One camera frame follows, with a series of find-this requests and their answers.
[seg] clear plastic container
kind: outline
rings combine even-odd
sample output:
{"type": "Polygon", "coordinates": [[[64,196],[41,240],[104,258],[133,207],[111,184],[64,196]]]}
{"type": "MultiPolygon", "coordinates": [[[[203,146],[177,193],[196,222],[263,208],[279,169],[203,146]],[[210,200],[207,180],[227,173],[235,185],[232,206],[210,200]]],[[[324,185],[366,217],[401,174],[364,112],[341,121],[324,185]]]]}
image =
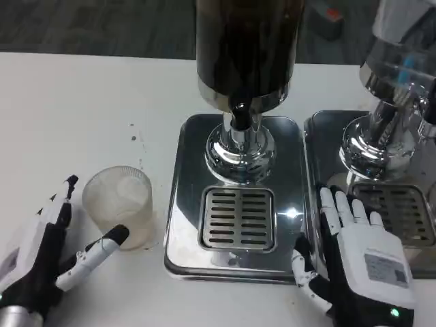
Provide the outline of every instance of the clear plastic container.
{"type": "Polygon", "coordinates": [[[103,234],[120,223],[129,228],[122,250],[141,247],[154,237],[151,183],[136,168],[117,166],[97,173],[86,184],[82,203],[103,234]]]}

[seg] metal grate slot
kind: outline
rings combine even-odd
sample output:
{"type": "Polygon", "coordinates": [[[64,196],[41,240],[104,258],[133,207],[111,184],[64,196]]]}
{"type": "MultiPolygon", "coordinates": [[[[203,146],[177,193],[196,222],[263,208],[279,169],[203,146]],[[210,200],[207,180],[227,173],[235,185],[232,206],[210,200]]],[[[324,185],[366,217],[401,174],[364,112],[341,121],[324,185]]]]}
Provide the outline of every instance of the metal grate slot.
{"type": "Polygon", "coordinates": [[[200,241],[213,249],[268,251],[275,239],[272,205],[265,189],[211,189],[204,197],[200,241]]]}
{"type": "Polygon", "coordinates": [[[409,185],[356,184],[353,194],[382,215],[387,231],[404,245],[428,247],[436,242],[435,231],[422,192],[409,185]]]}

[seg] gray carpet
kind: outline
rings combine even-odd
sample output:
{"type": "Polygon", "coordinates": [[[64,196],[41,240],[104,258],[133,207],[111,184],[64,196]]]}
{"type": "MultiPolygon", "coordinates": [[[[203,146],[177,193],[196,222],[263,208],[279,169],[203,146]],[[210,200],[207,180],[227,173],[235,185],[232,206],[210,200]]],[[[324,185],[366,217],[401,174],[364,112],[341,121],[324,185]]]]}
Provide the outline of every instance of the gray carpet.
{"type": "MultiPolygon", "coordinates": [[[[313,32],[306,19],[297,62],[361,64],[378,0],[327,2],[345,18],[341,36],[327,41],[313,32]]],[[[195,59],[193,3],[0,0],[0,51],[195,59]]]]}

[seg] white table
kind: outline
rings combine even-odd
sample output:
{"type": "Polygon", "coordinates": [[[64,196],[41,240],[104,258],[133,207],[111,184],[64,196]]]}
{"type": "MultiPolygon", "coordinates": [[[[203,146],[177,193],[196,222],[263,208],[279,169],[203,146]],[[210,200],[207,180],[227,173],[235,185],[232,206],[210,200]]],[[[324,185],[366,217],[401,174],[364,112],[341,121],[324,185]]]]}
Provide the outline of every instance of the white table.
{"type": "MultiPolygon", "coordinates": [[[[302,127],[318,110],[365,110],[373,102],[357,66],[296,65],[288,99],[271,114],[302,127]]],[[[80,177],[70,253],[100,235],[80,209],[93,174],[141,161],[153,184],[159,244],[115,253],[65,296],[49,325],[331,326],[293,286],[181,281],[165,271],[179,129],[193,114],[218,113],[199,96],[194,61],[1,53],[0,110],[0,249],[70,174],[80,177]]],[[[436,282],[416,288],[415,326],[434,326],[436,282]]]]}

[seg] stainless steel drip tray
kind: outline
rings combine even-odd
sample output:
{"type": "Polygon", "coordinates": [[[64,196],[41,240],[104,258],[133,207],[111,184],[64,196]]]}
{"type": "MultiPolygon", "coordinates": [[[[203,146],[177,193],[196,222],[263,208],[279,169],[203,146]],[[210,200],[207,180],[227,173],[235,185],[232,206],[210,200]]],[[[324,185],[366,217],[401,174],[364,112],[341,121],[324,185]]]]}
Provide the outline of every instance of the stainless steel drip tray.
{"type": "Polygon", "coordinates": [[[408,176],[395,182],[376,183],[354,180],[339,157],[345,127],[354,119],[366,115],[359,111],[318,112],[305,123],[306,156],[311,186],[311,218],[308,219],[309,238],[316,250],[317,268],[325,269],[319,233],[320,204],[316,202],[315,186],[338,185],[353,193],[366,205],[377,209],[385,228],[403,242],[415,278],[436,278],[435,218],[426,203],[425,194],[436,181],[434,162],[436,146],[429,142],[417,146],[408,176]]]}
{"type": "Polygon", "coordinates": [[[267,189],[208,189],[199,243],[207,249],[270,251],[275,245],[272,196],[267,189]]]}
{"type": "Polygon", "coordinates": [[[220,114],[199,114],[179,138],[165,266],[184,279],[293,283],[292,249],[305,219],[302,136],[285,117],[266,116],[277,156],[255,185],[233,185],[209,171],[206,140],[220,114]]]}

